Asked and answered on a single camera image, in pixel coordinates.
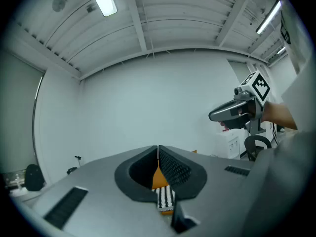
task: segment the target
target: ceiling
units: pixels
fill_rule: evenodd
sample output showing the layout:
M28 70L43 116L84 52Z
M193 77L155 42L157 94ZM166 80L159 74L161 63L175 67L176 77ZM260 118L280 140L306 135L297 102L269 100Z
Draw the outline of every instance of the ceiling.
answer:
M118 12L104 17L95 0L66 0L60 12L53 0L25 0L13 20L81 79L166 50L227 50L269 63L282 46L280 15L261 35L255 32L276 0L114 1Z

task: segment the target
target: vent grille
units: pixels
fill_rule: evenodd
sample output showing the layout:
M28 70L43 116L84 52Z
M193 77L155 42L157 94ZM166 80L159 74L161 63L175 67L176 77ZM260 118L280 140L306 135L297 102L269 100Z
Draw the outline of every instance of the vent grille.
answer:
M242 176L247 176L250 172L249 169L243 169L243 168L238 168L238 167L233 167L233 166L227 166L225 170L234 174L242 175Z
M87 193L87 190L83 190L77 187L72 188L51 209L51 211L44 217L44 219L55 227L62 229Z

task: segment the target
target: checkered pattern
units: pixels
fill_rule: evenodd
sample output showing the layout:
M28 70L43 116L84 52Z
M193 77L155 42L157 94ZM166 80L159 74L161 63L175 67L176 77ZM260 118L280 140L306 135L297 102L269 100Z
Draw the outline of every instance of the checkered pattern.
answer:
M173 211L175 192L171 189L170 185L152 191L157 193L157 208L159 211Z
M261 96L264 96L264 94L268 90L267 86L265 85L265 82L262 80L258 80L258 82L256 84L256 88L260 92Z
M255 74L255 73L252 73L252 74L248 75L248 77L246 78L246 80L243 81L243 83L242 83L241 85L247 84L247 83L250 81L250 79L253 77L254 74Z

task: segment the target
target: white wall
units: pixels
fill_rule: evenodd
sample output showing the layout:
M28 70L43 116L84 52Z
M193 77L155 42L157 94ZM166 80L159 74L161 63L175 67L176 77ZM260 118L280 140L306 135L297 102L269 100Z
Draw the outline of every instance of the white wall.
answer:
M39 165L50 185L77 167L79 151L79 81L58 68L48 68L35 113L35 145Z
M276 99L278 102L283 102L282 94L296 79L296 73L288 55L271 67L271 74L278 95Z
M208 113L237 85L226 58L210 51L158 54L95 74L80 101L84 161L147 145L216 154L221 126Z

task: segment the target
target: black and white block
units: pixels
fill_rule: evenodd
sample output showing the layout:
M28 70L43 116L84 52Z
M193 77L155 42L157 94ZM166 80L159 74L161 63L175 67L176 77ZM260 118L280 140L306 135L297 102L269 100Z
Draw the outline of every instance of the black and white block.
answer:
M152 191L157 194L157 208L159 211L163 212L173 210L175 192L171 189L170 185L153 189Z
M258 93L260 99L264 101L270 91L270 87L261 74L258 74L257 78L252 84L252 87Z
M253 77L253 75L255 74L256 72L253 72L251 73L250 75L248 75L248 77L242 82L241 85L246 85L250 80L251 78Z

